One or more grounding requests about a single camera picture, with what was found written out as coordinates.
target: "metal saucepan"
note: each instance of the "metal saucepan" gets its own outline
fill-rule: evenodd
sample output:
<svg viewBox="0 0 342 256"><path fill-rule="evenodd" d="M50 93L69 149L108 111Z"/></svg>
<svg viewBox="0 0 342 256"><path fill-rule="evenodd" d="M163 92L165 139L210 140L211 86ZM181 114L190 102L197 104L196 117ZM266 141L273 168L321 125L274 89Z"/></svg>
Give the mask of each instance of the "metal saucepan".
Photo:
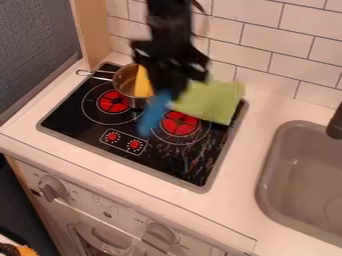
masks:
<svg viewBox="0 0 342 256"><path fill-rule="evenodd" d="M136 97L135 96L135 86L136 86L136 78L139 70L138 64L129 64L120 68L118 71L103 71L96 70L93 72L89 72L86 70L77 70L76 74L80 76L91 76L94 79L112 82L114 88L119 91L122 95L126 96L129 100L130 106L134 109L144 109L145 105L148 102L147 97ZM93 76L95 72L98 73L112 73L113 79L103 78Z"/></svg>

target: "faucet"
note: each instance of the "faucet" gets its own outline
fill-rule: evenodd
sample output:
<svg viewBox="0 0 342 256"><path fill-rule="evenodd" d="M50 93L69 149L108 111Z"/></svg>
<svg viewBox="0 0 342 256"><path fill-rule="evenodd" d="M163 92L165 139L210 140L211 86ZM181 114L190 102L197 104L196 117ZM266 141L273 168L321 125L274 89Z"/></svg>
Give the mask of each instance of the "faucet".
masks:
<svg viewBox="0 0 342 256"><path fill-rule="evenodd" d="M326 133L335 140L342 140L342 102L336 109L334 116L330 119Z"/></svg>

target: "black stovetop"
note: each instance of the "black stovetop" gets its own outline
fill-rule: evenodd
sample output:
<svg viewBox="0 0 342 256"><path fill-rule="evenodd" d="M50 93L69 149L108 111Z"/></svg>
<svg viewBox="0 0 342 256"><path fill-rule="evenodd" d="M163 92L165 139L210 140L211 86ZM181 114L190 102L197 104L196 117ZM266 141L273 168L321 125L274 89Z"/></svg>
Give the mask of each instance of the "black stovetop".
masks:
<svg viewBox="0 0 342 256"><path fill-rule="evenodd" d="M116 71L119 67L107 63L100 69ZM94 75L112 77L106 73ZM240 103L234 120L244 105ZM152 174L162 172L199 187L206 185L223 147L231 140L228 137L234 136L234 121L223 126L169 111L146 139L137 132L137 120L143 114L130 108L110 82L89 78L41 126L54 131L49 134L66 136L71 143L81 141L101 149L100 153L108 158L114 154L138 163L143 171L149 167Z"/></svg>

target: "cloth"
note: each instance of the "cloth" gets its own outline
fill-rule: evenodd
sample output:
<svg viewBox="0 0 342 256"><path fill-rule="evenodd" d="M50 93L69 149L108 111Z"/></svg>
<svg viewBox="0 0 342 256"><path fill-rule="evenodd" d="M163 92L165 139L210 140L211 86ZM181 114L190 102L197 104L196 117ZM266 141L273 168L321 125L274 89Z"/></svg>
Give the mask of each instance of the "cloth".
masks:
<svg viewBox="0 0 342 256"><path fill-rule="evenodd" d="M245 86L241 83L192 81L171 108L202 120L229 125L244 95Z"/></svg>

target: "metal sink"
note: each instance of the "metal sink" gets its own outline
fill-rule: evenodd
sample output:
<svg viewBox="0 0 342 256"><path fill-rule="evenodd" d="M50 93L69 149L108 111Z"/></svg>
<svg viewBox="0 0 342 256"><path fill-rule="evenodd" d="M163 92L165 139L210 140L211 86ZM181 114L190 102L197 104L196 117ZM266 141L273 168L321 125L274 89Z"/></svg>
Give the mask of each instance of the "metal sink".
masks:
<svg viewBox="0 0 342 256"><path fill-rule="evenodd" d="M342 248L342 141L328 137L318 124L282 125L256 200L275 222Z"/></svg>

